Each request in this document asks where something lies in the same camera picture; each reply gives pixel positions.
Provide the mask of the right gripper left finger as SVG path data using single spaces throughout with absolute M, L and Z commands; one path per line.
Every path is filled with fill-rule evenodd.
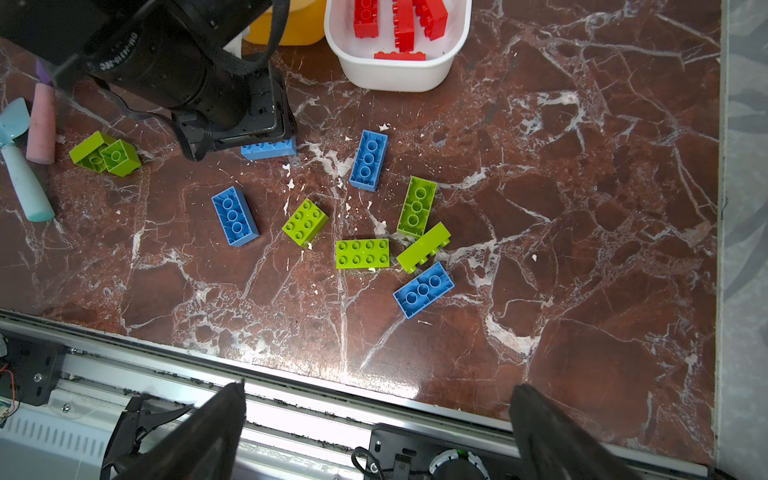
M 246 419 L 243 382 L 226 385 L 112 479 L 229 479 Z

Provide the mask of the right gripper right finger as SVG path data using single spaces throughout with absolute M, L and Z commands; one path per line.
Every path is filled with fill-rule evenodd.
M 526 479 L 638 479 L 533 386 L 519 384 L 509 406 Z

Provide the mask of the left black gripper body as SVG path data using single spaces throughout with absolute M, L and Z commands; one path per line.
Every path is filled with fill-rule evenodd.
M 270 12 L 264 50 L 241 59 L 225 45 Z M 270 58 L 287 1 L 147 1 L 84 57 L 122 113 L 169 126 L 191 161 L 212 151 L 291 139 L 296 121 Z

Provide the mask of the red lego brick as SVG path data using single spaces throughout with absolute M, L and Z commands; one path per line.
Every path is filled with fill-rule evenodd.
M 379 35 L 378 1 L 355 0 L 353 28 L 357 38 L 377 38 Z
M 448 12 L 443 0 L 416 0 L 415 13 L 424 35 L 429 40 L 437 40 L 445 35 Z
M 376 60 L 387 61 L 425 61 L 426 54 L 423 52 L 377 52 L 374 54 Z
M 412 0 L 394 0 L 392 5 L 395 47 L 401 53 L 414 50 L 415 26 Z

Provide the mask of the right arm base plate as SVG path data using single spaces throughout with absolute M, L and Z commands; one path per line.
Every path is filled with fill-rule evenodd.
M 623 447 L 603 448 L 640 479 L 705 479 L 708 470 Z M 502 453 L 386 424 L 373 426 L 367 447 L 353 452 L 353 465 L 367 479 L 532 479 L 517 446 Z

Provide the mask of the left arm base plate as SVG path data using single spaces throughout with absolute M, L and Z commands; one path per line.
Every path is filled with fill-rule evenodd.
M 1 332 L 1 397 L 30 406 L 48 403 L 60 378 L 67 349 L 64 345 L 30 336 Z

